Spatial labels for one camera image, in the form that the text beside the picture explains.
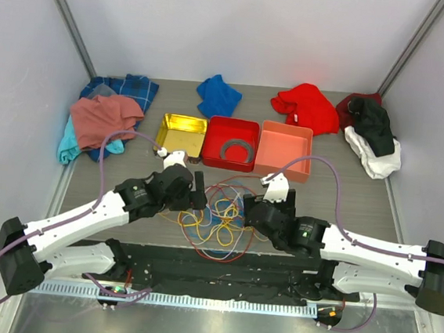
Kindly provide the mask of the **salmon pink square box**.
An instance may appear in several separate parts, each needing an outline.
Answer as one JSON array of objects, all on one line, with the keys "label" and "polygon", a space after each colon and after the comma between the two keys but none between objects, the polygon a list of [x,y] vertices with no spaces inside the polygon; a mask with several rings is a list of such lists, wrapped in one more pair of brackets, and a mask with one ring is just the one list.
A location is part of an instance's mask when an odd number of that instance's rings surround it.
[{"label": "salmon pink square box", "polygon": [[295,158],[311,155],[312,138],[310,128],[264,121],[254,160],[254,174],[266,176],[278,172]]}]

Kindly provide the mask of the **light blue cloth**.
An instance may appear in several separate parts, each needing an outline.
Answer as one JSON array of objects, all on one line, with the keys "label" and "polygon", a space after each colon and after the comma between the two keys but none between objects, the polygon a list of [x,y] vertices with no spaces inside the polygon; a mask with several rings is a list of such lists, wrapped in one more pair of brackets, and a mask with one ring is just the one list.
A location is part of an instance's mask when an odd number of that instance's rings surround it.
[{"label": "light blue cloth", "polygon": [[[62,165],[68,165],[71,161],[75,160],[82,152],[78,146],[74,125],[71,120],[72,117],[67,119],[67,124],[64,128],[63,138],[60,141],[57,159]],[[123,154],[125,152],[125,143],[120,139],[115,139],[105,146],[103,157],[109,157],[111,154]]]}]

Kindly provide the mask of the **left corner aluminium post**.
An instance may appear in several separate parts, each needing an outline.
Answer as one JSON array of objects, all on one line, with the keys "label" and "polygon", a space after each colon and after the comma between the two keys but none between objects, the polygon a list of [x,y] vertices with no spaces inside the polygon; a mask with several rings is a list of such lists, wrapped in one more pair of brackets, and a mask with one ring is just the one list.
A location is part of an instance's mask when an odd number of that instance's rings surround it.
[{"label": "left corner aluminium post", "polygon": [[79,27],[76,23],[72,10],[70,9],[69,3],[67,0],[54,0],[59,10],[60,16],[62,17],[62,21],[64,22],[68,33],[70,34],[70,38],[74,44],[78,52],[78,56],[80,57],[81,63],[85,67],[85,71],[87,72],[90,78],[94,78],[97,76],[96,69],[92,63],[92,59],[88,53],[86,48],[86,44],[81,36],[81,32],[79,31]]}]

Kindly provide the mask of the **black cloth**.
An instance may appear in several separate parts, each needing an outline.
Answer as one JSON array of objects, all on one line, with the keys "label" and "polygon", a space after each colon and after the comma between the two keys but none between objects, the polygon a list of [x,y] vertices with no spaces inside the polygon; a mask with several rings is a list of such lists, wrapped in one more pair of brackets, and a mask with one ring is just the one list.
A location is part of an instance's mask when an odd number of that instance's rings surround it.
[{"label": "black cloth", "polygon": [[395,137],[390,128],[388,112],[371,98],[354,96],[348,102],[356,134],[362,136],[376,157],[394,153]]}]

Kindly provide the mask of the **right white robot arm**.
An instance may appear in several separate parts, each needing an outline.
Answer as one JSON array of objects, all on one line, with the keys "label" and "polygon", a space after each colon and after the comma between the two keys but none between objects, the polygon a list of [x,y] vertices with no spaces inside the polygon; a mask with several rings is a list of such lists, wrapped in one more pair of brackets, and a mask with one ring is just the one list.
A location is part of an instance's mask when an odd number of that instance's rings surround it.
[{"label": "right white robot arm", "polygon": [[395,295],[444,316],[444,244],[391,243],[341,230],[323,219],[295,214],[295,192],[271,202],[262,195],[244,196],[244,222],[272,246],[299,258],[320,259],[331,271],[314,279],[317,295],[339,292]]}]

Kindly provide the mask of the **white cloth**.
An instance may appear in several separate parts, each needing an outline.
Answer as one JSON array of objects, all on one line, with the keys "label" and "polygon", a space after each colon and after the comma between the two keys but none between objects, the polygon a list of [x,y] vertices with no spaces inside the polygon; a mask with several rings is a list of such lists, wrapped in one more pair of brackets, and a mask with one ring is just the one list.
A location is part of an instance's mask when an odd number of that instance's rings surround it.
[{"label": "white cloth", "polygon": [[371,179],[386,179],[393,172],[397,172],[401,165],[401,146],[394,140],[395,150],[392,154],[378,157],[370,147],[370,144],[358,135],[353,126],[345,128],[345,140],[358,156],[364,170]]}]

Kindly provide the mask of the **salmon pink cloth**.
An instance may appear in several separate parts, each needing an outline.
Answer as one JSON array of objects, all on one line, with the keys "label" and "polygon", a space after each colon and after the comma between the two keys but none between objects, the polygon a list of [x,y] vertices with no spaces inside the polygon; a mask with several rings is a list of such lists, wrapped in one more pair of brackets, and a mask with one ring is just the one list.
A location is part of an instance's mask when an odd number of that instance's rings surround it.
[{"label": "salmon pink cloth", "polygon": [[119,95],[83,97],[71,106],[70,116],[81,150],[99,148],[112,132],[134,131],[135,124],[144,119],[134,99]]}]

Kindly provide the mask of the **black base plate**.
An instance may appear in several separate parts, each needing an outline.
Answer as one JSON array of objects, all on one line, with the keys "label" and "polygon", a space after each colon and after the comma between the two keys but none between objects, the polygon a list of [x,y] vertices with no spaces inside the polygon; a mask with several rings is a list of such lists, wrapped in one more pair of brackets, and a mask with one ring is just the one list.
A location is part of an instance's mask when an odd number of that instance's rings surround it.
[{"label": "black base plate", "polygon": [[334,288],[332,261],[249,252],[225,263],[204,259],[192,248],[129,243],[122,248],[130,265],[113,276],[95,273],[95,279],[129,278],[135,290],[199,299],[297,306],[321,299],[359,301],[355,292],[347,295]]}]

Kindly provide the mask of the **corner aluminium post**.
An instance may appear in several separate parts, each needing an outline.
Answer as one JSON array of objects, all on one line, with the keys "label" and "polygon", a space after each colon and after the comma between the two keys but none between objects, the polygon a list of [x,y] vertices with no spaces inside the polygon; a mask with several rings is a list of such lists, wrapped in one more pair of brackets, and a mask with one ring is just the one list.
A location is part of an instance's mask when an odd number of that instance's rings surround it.
[{"label": "corner aluminium post", "polygon": [[81,63],[85,67],[85,71],[87,72],[90,78],[94,78],[97,76],[96,69],[92,63],[92,59],[88,53],[86,48],[86,44],[81,36],[81,32],[79,31],[79,27],[76,23],[72,10],[70,9],[69,3],[67,0],[54,0],[59,10],[60,16],[62,17],[62,21],[64,22],[68,33],[70,34],[70,38],[74,44],[78,52],[78,56],[80,57]]},{"label": "corner aluminium post", "polygon": [[429,35],[433,27],[439,22],[440,18],[444,15],[444,0],[435,0],[434,5],[430,8],[420,25],[410,37],[407,45],[400,53],[397,60],[394,62],[392,68],[388,71],[384,77],[383,82],[380,84],[377,93],[384,97],[388,90],[392,87],[395,80],[405,69],[413,55],[422,45],[423,41]]}]

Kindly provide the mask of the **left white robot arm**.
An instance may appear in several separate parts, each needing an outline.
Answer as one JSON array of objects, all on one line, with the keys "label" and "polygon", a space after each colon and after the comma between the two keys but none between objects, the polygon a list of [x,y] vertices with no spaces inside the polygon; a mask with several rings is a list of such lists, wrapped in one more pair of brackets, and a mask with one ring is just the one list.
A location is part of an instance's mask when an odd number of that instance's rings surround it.
[{"label": "left white robot arm", "polygon": [[23,224],[6,220],[0,229],[0,275],[8,296],[21,295],[52,277],[94,273],[111,281],[131,264],[113,238],[79,247],[80,240],[165,211],[202,210],[207,205],[203,172],[170,165],[145,179],[126,179],[96,201]]}]

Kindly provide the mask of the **dark red cloth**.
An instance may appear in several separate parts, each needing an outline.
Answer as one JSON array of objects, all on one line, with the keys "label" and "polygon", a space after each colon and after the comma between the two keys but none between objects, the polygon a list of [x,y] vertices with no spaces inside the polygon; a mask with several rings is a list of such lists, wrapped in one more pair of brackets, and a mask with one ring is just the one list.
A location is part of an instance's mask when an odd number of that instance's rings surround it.
[{"label": "dark red cloth", "polygon": [[371,99],[371,100],[375,101],[376,103],[378,103],[379,105],[381,105],[381,103],[382,103],[381,95],[378,94],[378,93],[365,94],[365,93],[356,93],[356,92],[354,92],[354,93],[352,93],[350,95],[347,95],[335,107],[335,109],[336,109],[336,111],[338,113],[339,127],[340,127],[341,131],[344,131],[345,128],[347,128],[349,126],[353,126],[355,124],[353,116],[350,113],[350,111],[348,110],[348,104],[349,104],[350,100],[352,100],[353,97],[364,98],[364,99]]}]

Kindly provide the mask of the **right corner aluminium post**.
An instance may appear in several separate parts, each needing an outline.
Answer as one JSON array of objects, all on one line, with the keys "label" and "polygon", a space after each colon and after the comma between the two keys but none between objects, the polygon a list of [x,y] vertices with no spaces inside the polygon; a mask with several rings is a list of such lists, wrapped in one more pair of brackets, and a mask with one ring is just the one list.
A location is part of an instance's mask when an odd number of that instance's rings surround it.
[{"label": "right corner aluminium post", "polygon": [[413,55],[422,45],[423,41],[429,35],[433,27],[439,22],[440,18],[444,15],[444,0],[435,0],[434,5],[430,8],[420,25],[410,37],[407,45],[400,53],[397,60],[394,62],[392,68],[388,71],[384,77],[383,82],[380,84],[377,93],[384,97],[388,90],[392,87],[395,80],[405,69]]}]

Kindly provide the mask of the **gold metal tin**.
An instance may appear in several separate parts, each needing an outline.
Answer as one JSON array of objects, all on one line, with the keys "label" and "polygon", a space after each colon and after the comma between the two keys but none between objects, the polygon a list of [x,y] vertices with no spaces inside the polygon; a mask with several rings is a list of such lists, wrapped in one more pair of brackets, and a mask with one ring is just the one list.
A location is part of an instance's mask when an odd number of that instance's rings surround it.
[{"label": "gold metal tin", "polygon": [[199,163],[203,150],[208,120],[184,114],[163,116],[155,141],[165,147],[168,153],[176,150],[186,152],[189,163]]}]

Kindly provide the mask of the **red square box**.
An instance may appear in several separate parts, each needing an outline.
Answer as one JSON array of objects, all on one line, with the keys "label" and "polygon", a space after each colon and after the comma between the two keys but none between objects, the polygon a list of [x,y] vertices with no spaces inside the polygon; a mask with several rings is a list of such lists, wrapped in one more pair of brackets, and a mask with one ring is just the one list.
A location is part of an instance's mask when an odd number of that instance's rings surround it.
[{"label": "red square box", "polygon": [[214,116],[209,121],[201,160],[208,167],[249,173],[254,168],[260,125],[255,121]]}]

